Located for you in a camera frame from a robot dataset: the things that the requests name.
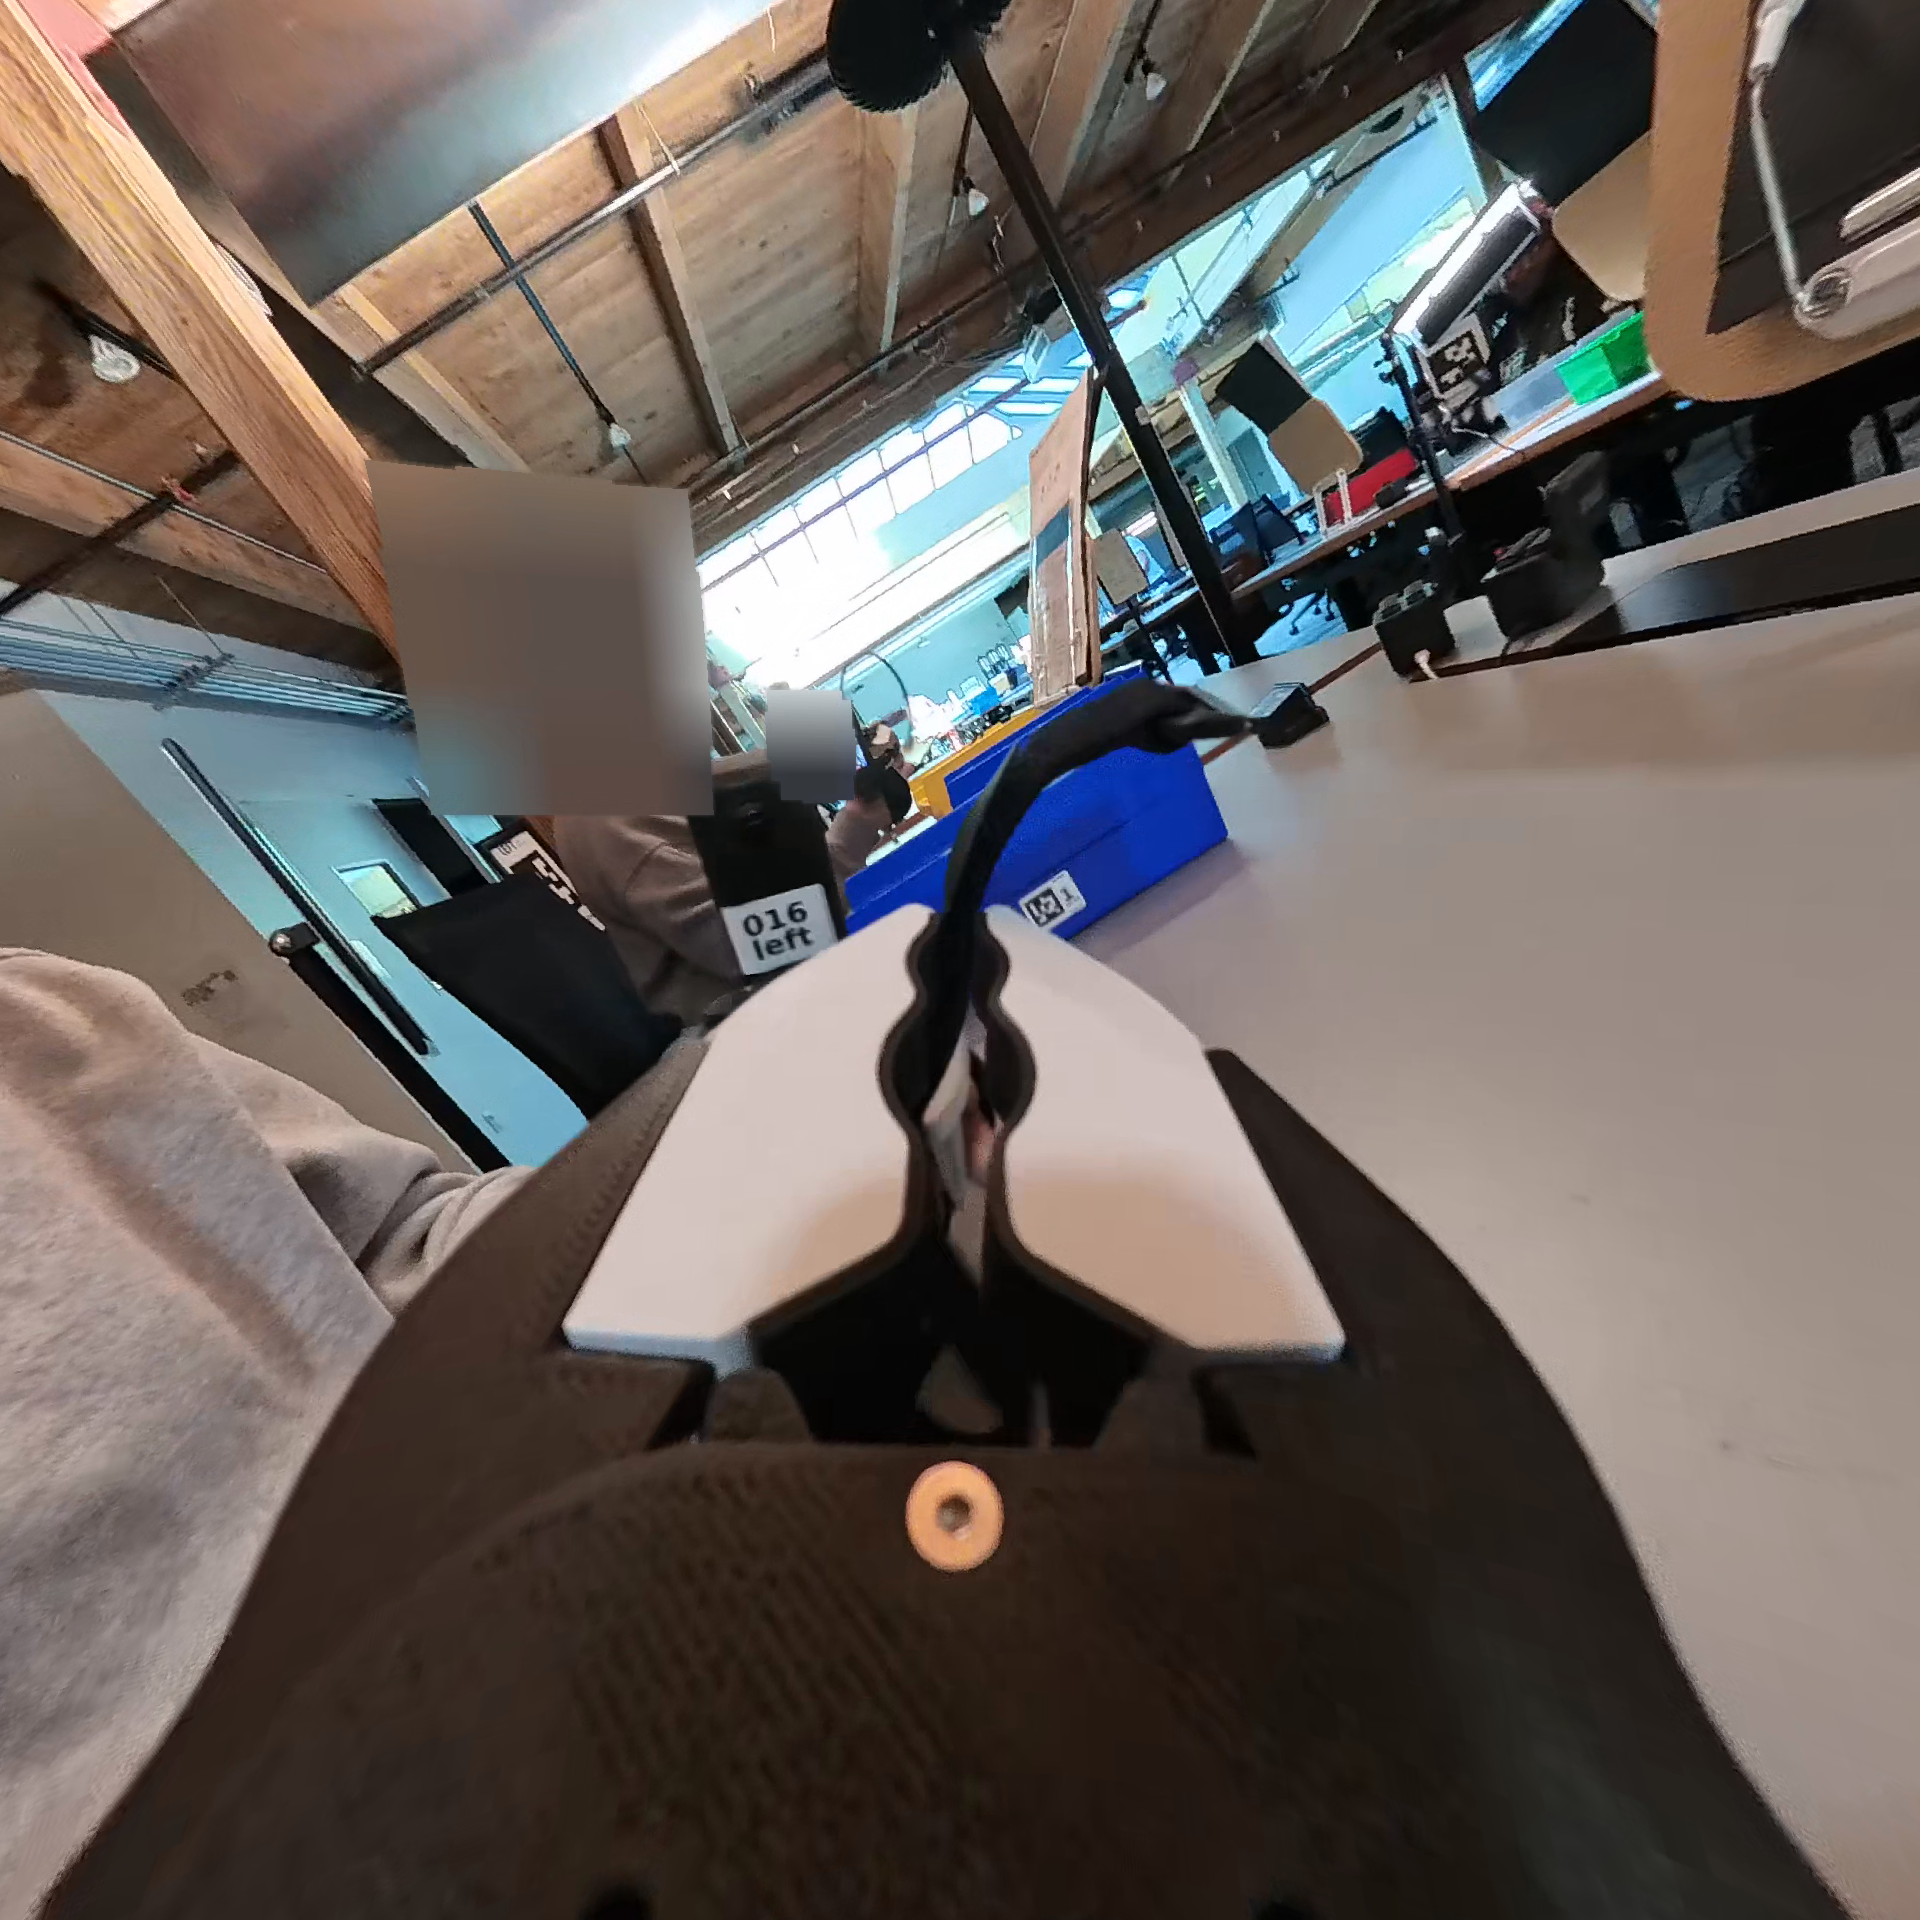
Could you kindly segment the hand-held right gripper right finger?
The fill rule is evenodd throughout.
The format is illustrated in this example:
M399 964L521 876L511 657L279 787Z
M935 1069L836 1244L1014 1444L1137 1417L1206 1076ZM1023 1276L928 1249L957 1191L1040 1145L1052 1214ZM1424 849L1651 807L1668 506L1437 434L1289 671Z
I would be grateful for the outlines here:
M1215 1356L1333 1359L1345 1337L1192 1031L1134 980L988 911L997 1007L1032 1062L1001 1140L1020 1246Z

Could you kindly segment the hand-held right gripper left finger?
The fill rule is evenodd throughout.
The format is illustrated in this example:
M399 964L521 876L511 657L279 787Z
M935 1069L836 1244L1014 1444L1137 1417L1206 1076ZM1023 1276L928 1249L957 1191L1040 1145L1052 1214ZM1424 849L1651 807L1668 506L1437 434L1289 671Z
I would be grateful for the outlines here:
M918 1124L881 1074L923 902L774 977L709 1035L559 1332L574 1354L859 1364L975 1308Z

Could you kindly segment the person's left forearm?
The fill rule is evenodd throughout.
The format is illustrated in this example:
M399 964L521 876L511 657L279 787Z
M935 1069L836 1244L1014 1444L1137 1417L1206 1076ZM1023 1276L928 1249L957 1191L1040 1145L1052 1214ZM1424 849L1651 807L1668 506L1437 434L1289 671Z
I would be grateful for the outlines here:
M323 1227L392 1317L535 1174L524 1165L445 1167L425 1145L333 1108L276 1123L270 1139Z

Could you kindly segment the grey desk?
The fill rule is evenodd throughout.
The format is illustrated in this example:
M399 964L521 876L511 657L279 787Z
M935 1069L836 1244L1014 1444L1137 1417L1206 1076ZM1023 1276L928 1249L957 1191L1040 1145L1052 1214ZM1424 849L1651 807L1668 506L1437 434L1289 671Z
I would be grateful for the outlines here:
M1915 1916L1915 602L1323 702L1080 946L1463 1266L1771 1805Z

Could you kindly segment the black desk mat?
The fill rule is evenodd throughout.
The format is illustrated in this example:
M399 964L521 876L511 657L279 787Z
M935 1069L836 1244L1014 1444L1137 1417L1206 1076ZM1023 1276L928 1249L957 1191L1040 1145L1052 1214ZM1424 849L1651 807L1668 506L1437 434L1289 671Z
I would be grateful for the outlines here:
M1753 546L1719 559L1672 566L1632 593L1597 593L1585 605L1549 631L1525 641L1499 641L1492 653L1468 657L1455 649L1429 671L1432 681L1487 671L1502 665L1601 653L1625 644L1729 631L1771 617L1793 617L1853 609L1918 590L1915 546L1897 546L1875 533L1851 540L1853 527L1835 527L1835 540Z

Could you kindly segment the black office chair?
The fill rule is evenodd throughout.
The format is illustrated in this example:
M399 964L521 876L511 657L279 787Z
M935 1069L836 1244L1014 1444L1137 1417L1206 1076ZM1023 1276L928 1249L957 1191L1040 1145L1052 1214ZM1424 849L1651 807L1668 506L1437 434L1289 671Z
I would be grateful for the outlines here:
M678 1042L637 997L611 937L527 871L380 923L448 997L593 1121Z

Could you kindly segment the blue storage bin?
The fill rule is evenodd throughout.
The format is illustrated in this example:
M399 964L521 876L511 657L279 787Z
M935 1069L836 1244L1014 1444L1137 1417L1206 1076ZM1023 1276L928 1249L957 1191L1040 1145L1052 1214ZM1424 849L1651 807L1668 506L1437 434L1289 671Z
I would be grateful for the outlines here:
M1083 713L1110 722L1120 694L1141 687L1168 691L1158 678L1128 675L1083 687L992 742L998 749L992 780L967 807L872 854L845 883L847 927L863 931L905 906L942 906L953 846L1001 766L1022 746L1046 741ZM1184 741L1168 755L1116 748L1052 780L1032 801L998 857L985 902L1013 908L1036 927L1069 939L1224 839L1227 826L1196 742Z

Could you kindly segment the wooden sign board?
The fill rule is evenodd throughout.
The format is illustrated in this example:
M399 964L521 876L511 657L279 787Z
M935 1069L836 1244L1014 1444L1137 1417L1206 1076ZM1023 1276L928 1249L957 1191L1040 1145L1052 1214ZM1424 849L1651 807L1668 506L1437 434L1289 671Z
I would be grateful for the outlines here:
M1102 681L1088 479L1100 375L1083 372L1028 455L1028 681L1038 709Z

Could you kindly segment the black pole stand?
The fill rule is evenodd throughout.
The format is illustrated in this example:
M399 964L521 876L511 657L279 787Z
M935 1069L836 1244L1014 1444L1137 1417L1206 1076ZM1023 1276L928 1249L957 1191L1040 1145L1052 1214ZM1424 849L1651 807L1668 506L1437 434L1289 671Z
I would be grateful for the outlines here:
M992 75L982 36L1001 13L1004 4L833 2L824 36L832 83L861 111L900 111L918 105L945 75L957 77L973 124L998 164L1025 233L1038 244L1078 342L1088 350L1100 388L1116 406L1168 540L1180 550L1206 613L1215 649L1236 665L1248 665L1257 658L1257 646L1236 611L1214 545L1145 414L1134 375L1113 341L1105 300L1077 263L1060 210Z

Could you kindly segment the person's grey sweatshirt torso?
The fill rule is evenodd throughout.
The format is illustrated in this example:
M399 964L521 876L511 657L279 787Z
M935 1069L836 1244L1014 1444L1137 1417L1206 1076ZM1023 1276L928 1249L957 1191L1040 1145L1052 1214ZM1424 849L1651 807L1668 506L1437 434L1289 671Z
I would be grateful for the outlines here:
M129 977L3 977L3 1884L33 1916L221 1644L444 1167Z

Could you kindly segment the black charging dock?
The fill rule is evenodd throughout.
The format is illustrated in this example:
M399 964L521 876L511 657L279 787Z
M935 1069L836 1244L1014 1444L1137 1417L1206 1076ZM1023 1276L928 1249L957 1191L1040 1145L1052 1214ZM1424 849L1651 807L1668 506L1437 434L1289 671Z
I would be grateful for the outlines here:
M1572 617L1600 593L1600 530L1608 524L1606 457L1584 453L1542 490L1542 522L1499 549L1481 578L1504 641L1528 641Z

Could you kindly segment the wooden workbench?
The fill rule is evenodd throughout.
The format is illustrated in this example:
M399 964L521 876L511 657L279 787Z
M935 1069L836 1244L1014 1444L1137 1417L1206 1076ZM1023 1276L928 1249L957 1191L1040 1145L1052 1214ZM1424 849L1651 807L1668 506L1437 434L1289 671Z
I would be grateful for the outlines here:
M1478 447L1468 459L1445 468L1440 484L1430 478L1420 478L1405 484L1403 493L1393 500L1379 500L1367 513L1344 519L1329 533L1283 550L1259 574L1235 587L1232 597L1239 605L1252 603L1263 593L1300 581L1321 563L1350 556L1360 545L1379 537L1403 516L1429 524L1437 514L1440 493L1464 495L1484 490L1497 478L1517 473L1559 447L1589 441L1601 427L1639 417L1661 401L1692 405L1692 397L1683 395L1659 371L1651 371L1595 401L1564 397L1541 417L1512 427L1507 436L1495 436L1487 447Z

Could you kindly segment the wooden post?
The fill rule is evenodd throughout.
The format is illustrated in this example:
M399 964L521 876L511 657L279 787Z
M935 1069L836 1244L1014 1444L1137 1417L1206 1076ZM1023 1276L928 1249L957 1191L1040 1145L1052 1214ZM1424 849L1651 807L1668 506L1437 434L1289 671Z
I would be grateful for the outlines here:
M395 653L367 457L158 163L3 4L3 153Z

